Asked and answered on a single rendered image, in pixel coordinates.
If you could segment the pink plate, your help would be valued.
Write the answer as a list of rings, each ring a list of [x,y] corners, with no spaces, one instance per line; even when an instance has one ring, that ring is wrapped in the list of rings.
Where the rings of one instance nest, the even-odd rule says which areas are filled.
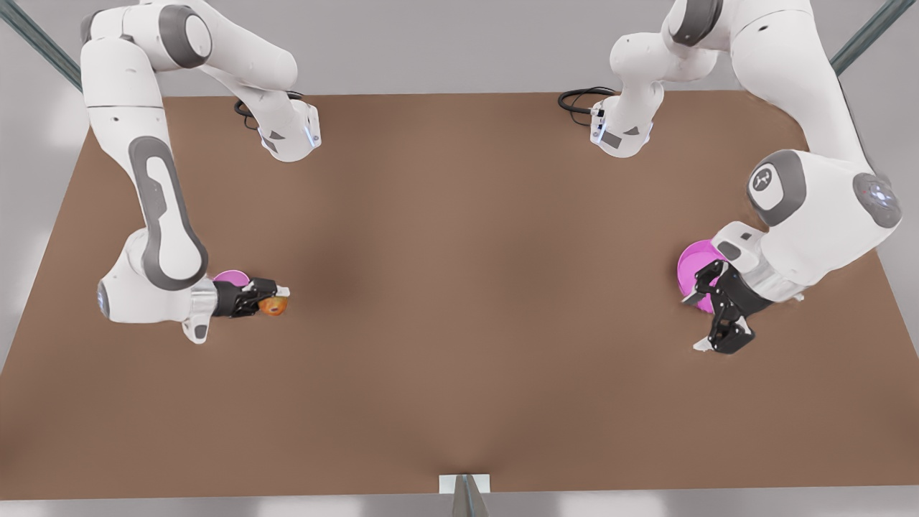
[[[676,266],[677,282],[682,297],[687,298],[696,287],[696,273],[713,261],[726,261],[725,256],[710,240],[699,240],[685,248]]]

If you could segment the silver frame post with foot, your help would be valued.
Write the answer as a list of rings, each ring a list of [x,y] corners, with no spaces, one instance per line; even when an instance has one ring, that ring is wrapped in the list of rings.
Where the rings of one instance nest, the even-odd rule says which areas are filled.
[[[490,517],[482,495],[491,493],[489,474],[439,476],[439,494],[452,496],[451,517]]]

